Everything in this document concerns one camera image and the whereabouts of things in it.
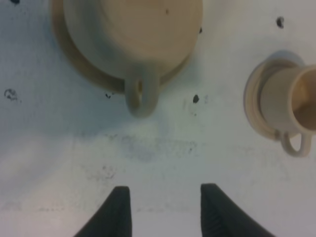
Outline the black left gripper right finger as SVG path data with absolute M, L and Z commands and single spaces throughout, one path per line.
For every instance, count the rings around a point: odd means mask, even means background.
M 203 237 L 272 237 L 216 184 L 202 184 L 200 224 Z

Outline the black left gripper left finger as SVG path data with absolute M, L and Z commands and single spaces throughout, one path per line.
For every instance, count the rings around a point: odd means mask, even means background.
M 117 186 L 77 237 L 132 237 L 130 189 Z

